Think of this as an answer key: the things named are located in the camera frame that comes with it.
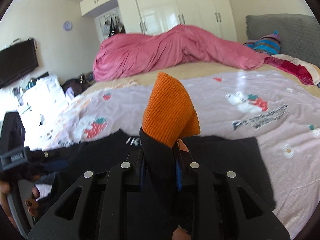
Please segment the person's left hand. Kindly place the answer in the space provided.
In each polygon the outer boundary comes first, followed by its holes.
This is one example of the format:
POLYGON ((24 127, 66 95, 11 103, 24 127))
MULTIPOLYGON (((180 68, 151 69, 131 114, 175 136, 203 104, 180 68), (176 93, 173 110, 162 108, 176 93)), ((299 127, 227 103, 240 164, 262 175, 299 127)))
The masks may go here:
MULTIPOLYGON (((10 193, 10 185, 6 181, 1 181, 1 207, 5 214, 7 215, 8 219, 11 221, 12 225, 15 227, 15 229, 18 229, 15 220, 12 216, 12 213, 10 211, 10 207, 7 200, 7 195, 10 193)), ((37 203, 37 198, 39 198, 40 192, 37 187, 33 187, 32 189, 32 197, 27 199, 25 201, 25 204, 28 208, 28 212, 32 217, 38 217, 38 208, 39 205, 37 203)))

